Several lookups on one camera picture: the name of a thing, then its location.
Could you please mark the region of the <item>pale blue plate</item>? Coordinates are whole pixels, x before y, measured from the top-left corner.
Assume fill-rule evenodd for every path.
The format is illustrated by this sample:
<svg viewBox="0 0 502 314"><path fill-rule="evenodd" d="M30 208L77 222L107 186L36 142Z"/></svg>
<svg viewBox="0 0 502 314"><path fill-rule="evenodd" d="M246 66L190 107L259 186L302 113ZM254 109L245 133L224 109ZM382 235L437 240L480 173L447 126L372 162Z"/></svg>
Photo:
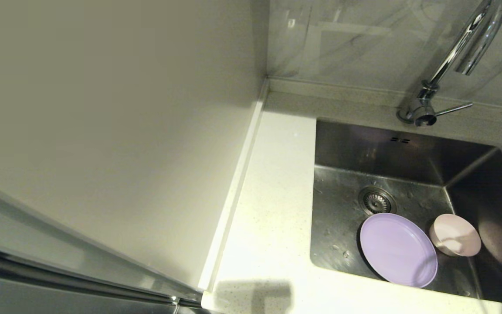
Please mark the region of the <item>pale blue plate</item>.
<svg viewBox="0 0 502 314"><path fill-rule="evenodd" d="M373 270L388 282L424 288L438 274L438 256L426 233L394 213L377 213L360 227L360 248Z"/></svg>

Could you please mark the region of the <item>pink bowl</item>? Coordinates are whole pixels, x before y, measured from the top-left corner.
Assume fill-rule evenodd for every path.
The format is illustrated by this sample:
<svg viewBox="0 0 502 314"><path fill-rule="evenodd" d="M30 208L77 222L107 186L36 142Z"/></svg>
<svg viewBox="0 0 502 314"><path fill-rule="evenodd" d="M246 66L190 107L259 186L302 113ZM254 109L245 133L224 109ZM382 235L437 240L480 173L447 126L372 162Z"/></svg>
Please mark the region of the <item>pink bowl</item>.
<svg viewBox="0 0 502 314"><path fill-rule="evenodd" d="M448 256L469 258L482 249L478 231L458 215L444 213L436 217L428 234L434 246Z"/></svg>

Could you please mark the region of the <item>chrome gooseneck faucet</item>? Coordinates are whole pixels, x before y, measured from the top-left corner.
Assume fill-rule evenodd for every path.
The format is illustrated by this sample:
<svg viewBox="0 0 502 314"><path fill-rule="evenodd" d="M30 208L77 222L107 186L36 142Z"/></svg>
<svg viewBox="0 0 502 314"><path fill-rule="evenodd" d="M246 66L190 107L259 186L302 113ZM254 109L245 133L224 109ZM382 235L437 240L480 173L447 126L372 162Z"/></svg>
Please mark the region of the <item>chrome gooseneck faucet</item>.
<svg viewBox="0 0 502 314"><path fill-rule="evenodd" d="M432 100L440 90L441 80L456 60L461 60L455 68L456 73L466 76L472 74L490 48L501 26L502 0L482 0L468 18L454 44L446 52L434 73L428 79L421 81L421 88L416 97L399 107L396 112L397 119L402 123L412 124L416 127L432 126L442 115L472 107L472 102L466 102L449 109L436 111Z"/></svg>

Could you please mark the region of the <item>stainless steel sink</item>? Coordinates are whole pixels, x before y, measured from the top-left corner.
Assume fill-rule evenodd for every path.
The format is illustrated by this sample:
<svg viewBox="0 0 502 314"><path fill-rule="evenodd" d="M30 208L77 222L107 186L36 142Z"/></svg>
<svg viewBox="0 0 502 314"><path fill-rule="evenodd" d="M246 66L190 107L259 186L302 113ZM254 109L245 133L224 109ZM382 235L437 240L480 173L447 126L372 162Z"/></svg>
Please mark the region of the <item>stainless steel sink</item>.
<svg viewBox="0 0 502 314"><path fill-rule="evenodd" d="M482 240L470 258L437 251L429 290L502 303L502 150L495 146L318 119L310 258L315 266L380 280L360 248L369 217L357 195L388 191L396 215L428 232L444 213L466 219Z"/></svg>

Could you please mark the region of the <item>white trim strip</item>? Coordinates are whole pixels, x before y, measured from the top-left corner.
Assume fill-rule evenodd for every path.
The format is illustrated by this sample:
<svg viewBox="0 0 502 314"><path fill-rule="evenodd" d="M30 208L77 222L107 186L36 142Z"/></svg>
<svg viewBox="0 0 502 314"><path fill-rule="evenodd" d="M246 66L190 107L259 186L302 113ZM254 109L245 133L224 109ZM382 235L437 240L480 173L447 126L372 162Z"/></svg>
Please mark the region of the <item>white trim strip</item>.
<svg viewBox="0 0 502 314"><path fill-rule="evenodd" d="M198 288L202 291L213 290L214 284L217 280L217 273L221 265L227 239L229 238L233 217L237 208L239 196L241 194L241 189L245 181L245 175L249 165L251 153L253 151L257 129L260 124L263 107L267 101L269 90L270 79L265 78L263 80L258 99L252 106L253 111L249 127L247 128L245 134L239 159L237 161L234 175L231 179L231 184L219 217L217 228L207 255L207 260L199 279Z"/></svg>

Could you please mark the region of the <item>round metal drain strainer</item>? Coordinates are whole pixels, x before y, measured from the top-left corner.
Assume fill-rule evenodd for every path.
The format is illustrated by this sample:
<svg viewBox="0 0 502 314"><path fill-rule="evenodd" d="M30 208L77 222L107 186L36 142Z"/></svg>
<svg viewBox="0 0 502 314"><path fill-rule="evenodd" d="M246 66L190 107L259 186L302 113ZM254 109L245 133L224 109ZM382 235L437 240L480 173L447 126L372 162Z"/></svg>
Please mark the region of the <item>round metal drain strainer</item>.
<svg viewBox="0 0 502 314"><path fill-rule="evenodd" d="M388 191L375 186L363 187L357 195L357 201L360 208L369 216L398 211L395 198Z"/></svg>

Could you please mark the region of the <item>white cabinet side panel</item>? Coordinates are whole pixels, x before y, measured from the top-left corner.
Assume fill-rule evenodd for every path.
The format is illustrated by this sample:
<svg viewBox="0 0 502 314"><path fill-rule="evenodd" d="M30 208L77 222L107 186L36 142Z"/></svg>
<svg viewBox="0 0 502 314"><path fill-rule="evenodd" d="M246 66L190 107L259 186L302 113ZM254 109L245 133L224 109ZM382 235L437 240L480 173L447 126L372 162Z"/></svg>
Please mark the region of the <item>white cabinet side panel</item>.
<svg viewBox="0 0 502 314"><path fill-rule="evenodd" d="M199 290L270 0L0 0L0 193Z"/></svg>

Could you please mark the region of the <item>stainless steel appliance door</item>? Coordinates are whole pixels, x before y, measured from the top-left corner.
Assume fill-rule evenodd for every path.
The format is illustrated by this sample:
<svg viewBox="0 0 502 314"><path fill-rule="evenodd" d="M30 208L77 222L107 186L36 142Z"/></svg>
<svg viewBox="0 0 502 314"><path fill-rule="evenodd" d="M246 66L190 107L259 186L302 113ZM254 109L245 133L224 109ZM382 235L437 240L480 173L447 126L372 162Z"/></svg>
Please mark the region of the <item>stainless steel appliance door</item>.
<svg viewBox="0 0 502 314"><path fill-rule="evenodd" d="M201 314L202 295L0 193L0 314Z"/></svg>

